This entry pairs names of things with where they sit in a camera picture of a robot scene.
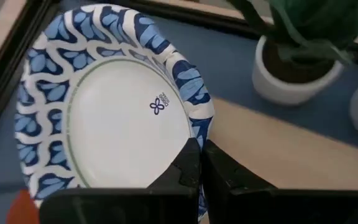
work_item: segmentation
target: paper plate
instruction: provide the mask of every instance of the paper plate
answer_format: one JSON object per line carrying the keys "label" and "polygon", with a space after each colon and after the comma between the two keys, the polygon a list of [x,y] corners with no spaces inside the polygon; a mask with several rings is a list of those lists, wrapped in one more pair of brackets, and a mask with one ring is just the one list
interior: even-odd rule
{"label": "paper plate", "polygon": [[56,17],[18,91],[17,148],[38,207],[60,189],[148,187],[188,138],[203,146],[214,114],[200,73],[154,22],[108,4]]}

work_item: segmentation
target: green leaf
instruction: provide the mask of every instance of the green leaf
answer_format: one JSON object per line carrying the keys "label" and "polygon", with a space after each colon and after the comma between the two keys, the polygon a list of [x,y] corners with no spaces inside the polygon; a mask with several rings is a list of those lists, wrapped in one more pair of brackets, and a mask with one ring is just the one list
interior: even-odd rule
{"label": "green leaf", "polygon": [[337,52],[336,50],[315,50],[306,47],[289,47],[286,45],[278,46],[278,55],[283,61],[294,62],[297,58],[320,58],[323,60],[338,59],[342,64],[352,63],[353,56],[346,51]]}
{"label": "green leaf", "polygon": [[279,13],[274,9],[274,7],[270,6],[270,12],[272,13],[274,21],[272,34],[274,36],[274,42],[276,44],[299,46],[288,33],[282,18],[280,17]]}
{"label": "green leaf", "polygon": [[310,57],[318,58],[336,58],[342,63],[349,63],[349,57],[341,52],[329,39],[312,39],[308,40],[302,36],[292,23],[285,5],[282,4],[282,0],[269,0],[270,5],[275,9],[275,12],[280,16],[282,23],[287,28],[287,31],[291,38],[299,45],[299,47],[291,51],[291,57],[283,57],[283,60],[288,58]]}
{"label": "green leaf", "polygon": [[248,24],[262,35],[266,35],[270,39],[272,36],[272,29],[268,24],[259,16],[255,7],[248,0],[227,0],[231,3],[241,14],[244,16]]}

